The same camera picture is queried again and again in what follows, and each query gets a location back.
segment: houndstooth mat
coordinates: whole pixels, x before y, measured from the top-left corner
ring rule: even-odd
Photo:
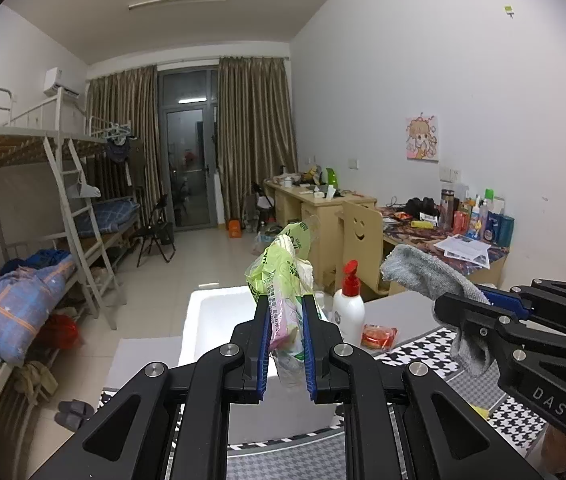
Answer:
[[[472,378],[460,370],[458,364],[450,359],[450,345],[454,338],[455,332],[439,328],[375,359],[391,366],[405,365],[414,360],[424,362],[468,403],[490,410],[490,425],[511,437],[516,446],[527,450],[538,438],[546,422],[499,389],[496,364],[480,378]],[[114,394],[115,390],[104,390],[98,406],[102,407]],[[177,415],[172,447],[175,447],[178,438],[181,413]],[[332,426],[327,428],[283,439],[229,445],[227,477],[237,480],[343,479],[343,424],[343,408],[338,406]],[[315,463],[320,464],[317,469],[319,474],[313,469],[316,468],[313,465]]]

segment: red snack package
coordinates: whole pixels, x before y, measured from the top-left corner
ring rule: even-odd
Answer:
[[[366,324],[363,326],[361,344],[374,350],[390,350],[398,332],[396,328]]]

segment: green plastic bag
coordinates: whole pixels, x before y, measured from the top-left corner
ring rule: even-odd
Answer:
[[[313,294],[312,265],[305,259],[312,236],[307,222],[288,225],[245,273],[254,300],[262,294],[268,296],[272,323],[269,350],[281,383],[290,388],[305,385],[301,298]]]

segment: white lotion bottle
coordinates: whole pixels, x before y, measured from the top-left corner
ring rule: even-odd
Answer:
[[[332,307],[332,322],[339,327],[344,343],[361,347],[363,322],[365,320],[365,305],[359,292],[361,280],[357,277],[359,263],[350,260],[343,267],[343,288],[336,291]]]

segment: tiled floor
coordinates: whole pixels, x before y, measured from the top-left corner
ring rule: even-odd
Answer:
[[[177,252],[169,264],[154,247],[153,255],[144,256],[138,269],[138,253],[121,265],[118,277],[127,304],[116,312],[118,330],[111,331],[103,316],[88,317],[80,326],[84,345],[59,355],[52,368],[59,388],[42,407],[30,447],[28,477],[72,434],[54,421],[58,402],[80,399],[96,407],[119,339],[181,335],[189,295],[200,284],[245,284],[245,269],[255,259],[251,235],[230,239],[224,230],[207,229],[176,233],[175,238]]]

